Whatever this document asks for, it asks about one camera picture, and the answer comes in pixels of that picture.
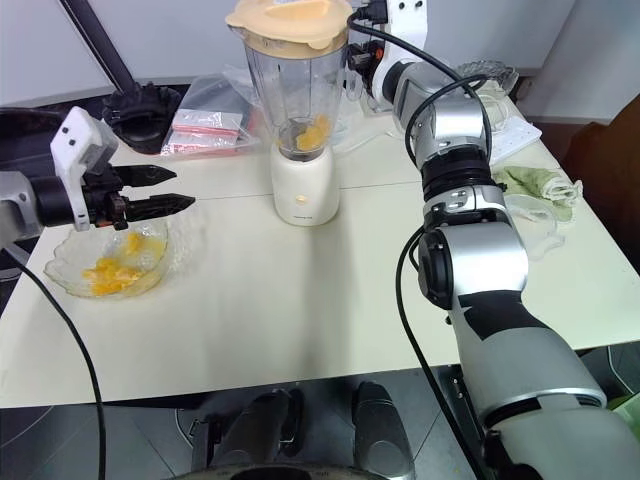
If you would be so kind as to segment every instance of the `glass bowl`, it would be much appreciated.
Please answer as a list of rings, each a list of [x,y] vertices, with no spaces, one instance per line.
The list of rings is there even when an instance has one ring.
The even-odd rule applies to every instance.
[[[44,273],[77,297],[132,297],[155,286],[171,263],[164,219],[72,230],[54,250]]]

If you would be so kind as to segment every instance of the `white blender base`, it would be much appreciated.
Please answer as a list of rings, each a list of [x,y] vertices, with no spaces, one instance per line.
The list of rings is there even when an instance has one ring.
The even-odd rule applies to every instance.
[[[272,145],[271,183],[276,211],[287,223],[322,225],[338,211],[340,190],[328,146],[319,157],[300,162],[288,159]]]

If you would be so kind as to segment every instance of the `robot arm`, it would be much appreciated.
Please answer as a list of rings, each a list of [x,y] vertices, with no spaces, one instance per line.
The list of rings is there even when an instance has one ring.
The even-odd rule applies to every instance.
[[[637,478],[638,441],[569,345],[522,304],[528,259],[491,179],[479,100],[458,89],[416,114],[442,87],[433,68],[377,67],[422,176],[418,283],[448,311],[487,464],[500,478]]]
[[[38,236],[45,226],[73,224],[127,228],[127,222],[172,215],[195,199],[177,194],[132,201],[120,195],[127,185],[150,186],[175,177],[155,165],[113,167],[118,148],[108,126],[86,111],[71,109],[51,142],[55,176],[27,178],[0,171],[0,250],[16,240]]]

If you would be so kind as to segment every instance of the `clear glass bowl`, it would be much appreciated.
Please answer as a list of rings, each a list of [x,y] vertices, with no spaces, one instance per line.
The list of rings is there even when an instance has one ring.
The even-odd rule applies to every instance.
[[[131,243],[130,235],[134,235],[135,244]],[[131,297],[146,292],[162,279],[171,263],[170,252],[164,219],[132,223],[129,229],[121,231],[111,227],[88,232],[72,230],[56,247],[54,259],[47,263],[44,273],[77,297]],[[97,289],[97,280],[87,271],[95,269],[98,260],[105,258],[115,259],[109,261],[136,272],[135,280],[117,292]]]

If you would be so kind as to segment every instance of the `gray floor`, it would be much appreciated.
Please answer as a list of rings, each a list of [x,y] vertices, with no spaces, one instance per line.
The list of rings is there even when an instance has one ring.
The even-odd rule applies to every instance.
[[[417,370],[298,384],[307,399],[308,429],[294,461],[352,465],[351,392],[365,378],[384,385],[393,398],[415,455],[418,478],[474,478],[424,375]],[[188,430],[194,418],[237,410],[271,388],[211,394],[200,410],[180,411],[180,423]],[[54,407],[28,432],[5,445],[46,410],[0,412],[0,478],[94,478],[97,429],[93,407]],[[178,434],[174,414],[173,409],[107,407],[108,478],[162,479],[188,472],[191,449]]]

